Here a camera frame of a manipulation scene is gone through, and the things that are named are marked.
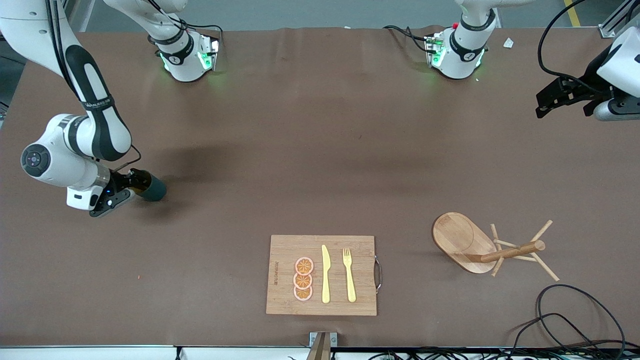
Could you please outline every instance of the brown paper sheet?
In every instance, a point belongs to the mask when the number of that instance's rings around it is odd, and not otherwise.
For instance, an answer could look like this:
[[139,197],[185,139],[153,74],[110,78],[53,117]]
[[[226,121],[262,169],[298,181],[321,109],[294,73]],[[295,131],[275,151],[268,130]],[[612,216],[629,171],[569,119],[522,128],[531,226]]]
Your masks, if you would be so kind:
[[[0,344],[297,345],[337,331],[351,346],[510,345],[553,281],[525,261],[496,278],[464,272],[431,239],[447,211],[512,243],[552,219],[544,260],[640,342],[640,122],[598,122],[579,105],[536,119],[552,79],[540,34],[497,29],[482,67],[453,81],[385,30],[226,33],[229,72],[188,84],[140,33],[79,34],[138,166],[169,192],[96,220],[30,179],[23,148],[53,115],[82,109],[28,64],[0,131]],[[554,30],[545,61],[579,75],[607,44],[596,29]],[[375,235],[378,315],[266,315],[272,234]],[[549,295],[543,310],[618,336],[589,301]],[[521,345],[555,344],[533,329]]]

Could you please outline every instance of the wooden dowel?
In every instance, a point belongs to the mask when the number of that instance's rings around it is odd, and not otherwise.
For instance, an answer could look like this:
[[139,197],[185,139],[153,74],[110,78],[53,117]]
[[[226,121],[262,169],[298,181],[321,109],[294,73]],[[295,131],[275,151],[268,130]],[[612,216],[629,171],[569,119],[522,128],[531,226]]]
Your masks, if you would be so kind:
[[495,267],[493,268],[493,272],[491,273],[491,276],[495,277],[495,275],[498,273],[498,270],[500,270],[500,266],[502,266],[503,262],[504,262],[504,258],[498,259],[498,262],[495,264]]
[[498,245],[504,245],[504,246],[508,246],[508,247],[513,247],[514,249],[518,249],[520,248],[520,246],[516,245],[516,244],[512,244],[512,243],[508,243],[506,241],[502,241],[502,240],[494,240],[494,243],[498,244]]
[[524,261],[531,261],[532,263],[537,263],[538,261],[536,261],[534,258],[530,258],[528,256],[514,256],[513,259],[518,259],[518,260],[524,260]]
[[519,249],[507,249],[502,251],[492,252],[491,254],[482,255],[480,257],[481,263],[490,263],[492,261],[496,261],[500,258],[512,258],[518,255],[531,254],[532,252],[541,251],[545,249],[545,243],[538,240],[533,243],[526,243],[522,245]]
[[531,243],[534,241],[538,241],[538,239],[540,239],[540,236],[542,236],[542,234],[545,233],[545,231],[547,231],[547,229],[551,226],[551,224],[553,224],[554,222],[549,220],[543,227],[542,229],[540,229],[540,231],[538,231],[538,233],[536,234],[536,236],[533,237],[533,239],[531,239]]
[[547,266],[547,264],[545,264],[545,262],[542,261],[542,259],[540,259],[540,257],[535,252],[532,252],[531,256],[533,256],[533,258],[538,262],[538,264],[540,264],[540,266],[542,266],[542,268],[545,269],[547,274],[549,274],[549,276],[551,276],[553,280],[560,281],[560,278],[553,271],[551,271],[549,266]]
[[495,224],[491,224],[491,232],[493,233],[493,239],[498,240],[498,232],[495,230]]
[[[498,240],[498,231],[495,229],[495,224],[491,224],[491,232],[493,233],[493,239]],[[502,246],[500,246],[500,244],[496,243],[495,246],[498,248],[498,251],[502,250]],[[498,274],[498,270],[500,270],[500,267],[502,266],[503,262],[504,262],[504,258],[498,259],[498,262],[495,264],[495,267],[493,268],[493,272],[491,273],[491,276],[495,277]]]

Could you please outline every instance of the yellow floor stripe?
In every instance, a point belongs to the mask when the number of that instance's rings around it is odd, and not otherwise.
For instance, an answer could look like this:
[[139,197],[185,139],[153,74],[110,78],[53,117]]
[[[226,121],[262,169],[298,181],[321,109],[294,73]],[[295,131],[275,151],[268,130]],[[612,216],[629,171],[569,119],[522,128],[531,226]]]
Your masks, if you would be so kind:
[[[564,0],[565,6],[571,5],[571,3],[572,3],[571,0]],[[571,26],[573,27],[580,26],[580,20],[578,20],[578,13],[575,12],[575,6],[573,8],[570,8],[569,11],[567,11],[567,13],[569,14],[569,20],[571,20]]]

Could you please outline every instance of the orange slice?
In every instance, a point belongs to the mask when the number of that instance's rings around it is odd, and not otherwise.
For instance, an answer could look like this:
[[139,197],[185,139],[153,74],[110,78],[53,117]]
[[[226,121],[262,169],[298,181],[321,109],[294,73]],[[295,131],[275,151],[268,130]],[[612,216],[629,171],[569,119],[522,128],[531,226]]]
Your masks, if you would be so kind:
[[296,272],[300,275],[308,275],[314,271],[314,262],[311,259],[307,258],[299,258],[296,261]]
[[296,297],[296,299],[300,300],[300,301],[307,301],[308,299],[311,299],[311,295],[314,294],[314,289],[309,287],[309,289],[298,289],[298,288],[293,288],[293,296]]
[[313,281],[311,275],[300,275],[297,273],[293,275],[293,285],[300,290],[309,289]]

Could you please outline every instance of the wooden stand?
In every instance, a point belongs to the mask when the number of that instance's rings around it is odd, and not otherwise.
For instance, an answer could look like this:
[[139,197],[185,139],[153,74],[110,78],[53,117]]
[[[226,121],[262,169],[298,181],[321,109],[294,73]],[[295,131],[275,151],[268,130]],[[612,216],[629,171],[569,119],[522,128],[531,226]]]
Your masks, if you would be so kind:
[[329,360],[331,355],[331,342],[328,332],[318,332],[318,336],[311,345],[307,360]]
[[[539,238],[551,223],[552,221],[549,220],[529,243],[518,246],[499,240],[493,224],[491,224],[491,230],[494,240],[491,241],[465,215],[446,213],[433,224],[433,240],[440,250],[460,267],[474,274],[483,274],[493,269],[492,276],[495,276],[505,259],[517,258],[538,262],[554,280],[558,281],[558,277],[536,254],[536,252],[545,249],[545,243]],[[503,250],[501,245],[511,247],[511,249]],[[522,256],[526,254],[531,254],[532,257]]]

